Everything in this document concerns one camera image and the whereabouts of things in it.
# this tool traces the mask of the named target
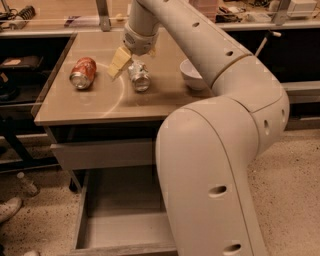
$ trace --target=soda can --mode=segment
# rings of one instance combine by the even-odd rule
[[[96,70],[96,62],[89,57],[83,57],[72,68],[70,82],[79,90],[87,89],[94,80]]]
[[[128,68],[130,80],[136,92],[146,91],[151,83],[146,65],[140,60],[134,60]]]

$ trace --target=white bowl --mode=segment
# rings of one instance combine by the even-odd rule
[[[181,62],[180,71],[186,85],[188,85],[192,90],[200,91],[208,87],[189,59]]]

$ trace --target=floor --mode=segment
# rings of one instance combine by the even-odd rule
[[[49,154],[46,137],[23,138],[35,155]],[[5,141],[0,138],[0,146]],[[0,161],[14,158],[8,150]],[[0,175],[0,200],[19,195],[24,205],[0,225],[6,256],[37,250],[41,256],[66,254],[73,246],[80,196],[58,167],[26,171],[40,193],[26,197],[16,173]],[[248,167],[257,216],[270,256],[318,256],[320,251],[320,125],[286,131],[281,140]]]

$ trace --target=white shoe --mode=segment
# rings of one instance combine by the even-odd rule
[[[26,252],[23,256],[40,256],[40,254],[37,251],[32,250],[30,252]]]
[[[13,197],[5,203],[0,204],[0,223],[14,216],[22,205],[22,199]]]

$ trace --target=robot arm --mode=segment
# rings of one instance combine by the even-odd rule
[[[266,256],[247,166],[285,129],[286,92],[251,52],[183,0],[132,2],[127,57],[113,61],[110,75],[132,54],[152,50],[159,23],[217,96],[170,114],[158,133],[157,169],[178,253]]]

